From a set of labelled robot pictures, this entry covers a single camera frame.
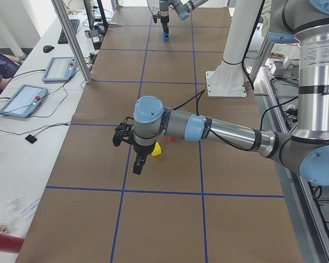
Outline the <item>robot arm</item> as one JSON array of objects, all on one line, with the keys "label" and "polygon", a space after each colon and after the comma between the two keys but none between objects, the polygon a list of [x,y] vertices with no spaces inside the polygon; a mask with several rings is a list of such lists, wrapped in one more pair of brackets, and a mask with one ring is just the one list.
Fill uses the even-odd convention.
[{"label": "robot arm", "polygon": [[288,33],[300,44],[296,129],[290,134],[256,130],[165,108],[158,98],[143,96],[133,113],[134,173],[141,173],[157,136],[169,135],[258,152],[309,182],[329,186],[329,1],[273,1],[270,32]]},{"label": "robot arm", "polygon": [[180,20],[185,20],[189,17],[189,13],[192,12],[195,8],[201,6],[206,3],[207,0],[196,0],[196,1],[187,1],[183,4],[180,0],[172,0],[172,1],[159,1],[160,10],[157,14],[152,16],[154,23],[157,23],[157,20],[160,19],[163,32],[162,37],[165,41],[169,40],[169,8],[172,7],[175,12],[178,14]]}]

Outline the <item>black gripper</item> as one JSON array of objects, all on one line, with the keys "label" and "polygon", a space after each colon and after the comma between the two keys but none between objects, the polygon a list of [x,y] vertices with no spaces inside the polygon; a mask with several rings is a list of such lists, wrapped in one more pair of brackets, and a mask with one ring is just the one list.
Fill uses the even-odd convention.
[{"label": "black gripper", "polygon": [[149,146],[142,146],[139,144],[135,144],[133,148],[137,154],[133,164],[133,173],[140,175],[146,163],[147,156],[150,155],[154,150],[154,144]]},{"label": "black gripper", "polygon": [[162,28],[163,28],[163,33],[168,35],[169,34],[169,11],[158,11],[158,15],[160,17],[161,23],[162,23]]}]

